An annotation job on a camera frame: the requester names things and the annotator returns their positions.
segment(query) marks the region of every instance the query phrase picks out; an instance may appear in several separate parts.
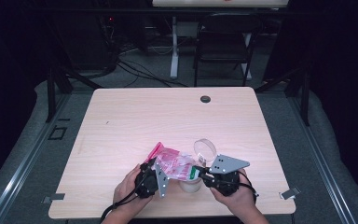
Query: table surface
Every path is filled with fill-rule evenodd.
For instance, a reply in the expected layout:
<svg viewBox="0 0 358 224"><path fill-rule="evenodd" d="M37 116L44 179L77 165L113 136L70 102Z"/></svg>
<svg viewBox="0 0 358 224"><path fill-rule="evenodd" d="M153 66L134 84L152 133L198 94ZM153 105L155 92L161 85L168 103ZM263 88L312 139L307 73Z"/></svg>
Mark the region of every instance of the table surface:
<svg viewBox="0 0 358 224"><path fill-rule="evenodd" d="M286 7L288 0L153 0L154 7Z"/></svg>
<svg viewBox="0 0 358 224"><path fill-rule="evenodd" d="M203 103L200 97L211 97ZM100 89L89 108L53 201L52 218L100 217L116 185L157 142L196 158L194 142L212 141L218 153L250 162L246 172L260 194L256 206L267 214L292 214L293 199L255 92L247 87ZM137 217L232 216L202 185L182 191L171 180L166 197L154 196Z"/></svg>

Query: hand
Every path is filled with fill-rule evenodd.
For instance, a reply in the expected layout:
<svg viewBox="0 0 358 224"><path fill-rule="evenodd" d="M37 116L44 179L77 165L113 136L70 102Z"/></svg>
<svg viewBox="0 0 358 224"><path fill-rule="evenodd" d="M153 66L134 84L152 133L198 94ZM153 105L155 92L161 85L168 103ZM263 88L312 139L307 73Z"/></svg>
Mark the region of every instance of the hand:
<svg viewBox="0 0 358 224"><path fill-rule="evenodd" d="M141 172L140 165L131 170L121 183L119 183L115 189L115 194L113 197L113 203L117 203L124 199L135 189L135 178ZM115 223L115 224L124 224L128 223L133 219L145 206L152 201L153 196L146 199L140 199L135 194L130 197L129 203L120 205L117 209L112 210L111 213L106 217L103 223Z"/></svg>
<svg viewBox="0 0 358 224"><path fill-rule="evenodd" d="M239 172L246 175L244 169L240 169ZM249 181L245 176L240 174L240 182L249 185ZM246 187L239 187L239 189L225 197L217 189L211 188L211 192L214 198L227 206L228 210L234 216L238 217L243 223L268 223L261 212L255 206L254 195L252 191Z"/></svg>

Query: metal bracket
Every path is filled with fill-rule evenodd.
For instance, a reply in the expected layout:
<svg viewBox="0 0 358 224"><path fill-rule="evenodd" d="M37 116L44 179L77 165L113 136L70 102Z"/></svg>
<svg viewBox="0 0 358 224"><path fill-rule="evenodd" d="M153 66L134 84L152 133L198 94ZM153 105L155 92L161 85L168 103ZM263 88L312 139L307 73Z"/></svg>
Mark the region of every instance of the metal bracket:
<svg viewBox="0 0 358 224"><path fill-rule="evenodd" d="M249 165L250 163L248 161L242 161L219 154L217 155L216 159L214 159L209 172L211 174L223 175L237 171L238 169L247 167Z"/></svg>
<svg viewBox="0 0 358 224"><path fill-rule="evenodd" d="M156 169L159 197L163 198L165 197L165 192L167 191L170 178L167 177L167 175L164 173L164 171L162 171L161 167L157 163L155 163L155 169Z"/></svg>
<svg viewBox="0 0 358 224"><path fill-rule="evenodd" d="M289 198L294 199L296 197L297 194L301 193L301 191L298 189L298 187L289 189L287 191L285 191L284 193L279 193L281 198L287 200Z"/></svg>
<svg viewBox="0 0 358 224"><path fill-rule="evenodd" d="M42 203L52 203L53 201L56 201L56 200L63 200L64 197L65 197L65 194L63 194L63 193L51 194L50 196L44 197L42 200Z"/></svg>

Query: metal bracket on floor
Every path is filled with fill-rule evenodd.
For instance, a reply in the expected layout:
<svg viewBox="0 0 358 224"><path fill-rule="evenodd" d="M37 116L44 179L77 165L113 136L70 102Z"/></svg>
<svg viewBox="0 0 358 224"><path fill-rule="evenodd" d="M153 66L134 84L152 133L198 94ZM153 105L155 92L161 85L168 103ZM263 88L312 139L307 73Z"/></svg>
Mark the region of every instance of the metal bracket on floor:
<svg viewBox="0 0 358 224"><path fill-rule="evenodd" d="M56 201L56 200L63 200L64 197L65 197L65 194L63 194L63 193L51 194L50 196L44 197L42 200L42 203L52 203L53 201Z"/></svg>
<svg viewBox="0 0 358 224"><path fill-rule="evenodd" d="M298 187L289 189L287 191L285 191L284 193L279 193L281 198L287 200L289 198L294 199L296 197L297 194L301 193L301 191L298 189Z"/></svg>

